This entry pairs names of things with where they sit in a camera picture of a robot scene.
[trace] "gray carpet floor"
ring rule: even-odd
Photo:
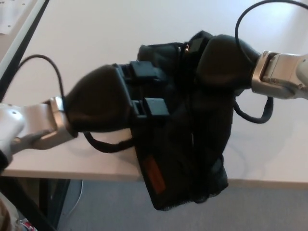
[[[208,202],[156,211],[144,182],[73,180],[60,231],[307,231],[308,191],[229,187]]]

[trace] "paper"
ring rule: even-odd
[[[9,34],[32,0],[0,0],[0,34]]]

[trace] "silver metal joint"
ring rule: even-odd
[[[49,149],[78,136],[78,133],[72,130],[67,120],[63,110],[62,99],[60,97],[53,97],[48,101],[48,104],[51,109],[51,119],[54,124],[54,129],[52,132],[35,141],[32,145],[33,149]]]
[[[22,114],[25,127],[12,142],[13,154],[24,149],[50,149],[78,136],[67,120],[59,97],[16,109]]]
[[[252,91],[279,99],[308,99],[307,55],[264,51],[252,77]]]

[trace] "orange label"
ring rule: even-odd
[[[159,167],[155,161],[155,159],[153,158],[153,156],[149,156],[147,157],[143,163],[142,163],[143,167],[145,168],[148,177],[151,181],[151,184],[156,192],[156,194],[161,194],[165,189],[166,189],[166,185],[165,185],[165,181],[163,179],[163,176],[159,170]]]

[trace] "white table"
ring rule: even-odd
[[[52,0],[25,56],[52,58],[63,75],[65,92],[94,68],[136,59],[142,44],[187,41],[200,30],[234,35],[237,18],[255,0]],[[240,38],[256,50],[304,54],[308,51],[308,12],[288,4],[253,10],[240,26]],[[29,62],[15,77],[4,102],[29,105],[59,95],[53,69],[43,60]],[[241,108],[260,116],[266,97],[246,91]],[[224,152],[231,183],[307,187],[308,102],[275,100],[272,119],[255,125],[234,116]],[[130,137],[129,130],[96,134],[110,143]],[[94,150],[82,135],[46,151],[14,156],[6,176],[91,180],[141,179],[133,148],[116,154]]]
[[[8,35],[0,34],[0,77],[10,64],[43,3],[44,0],[31,0],[11,32]]]

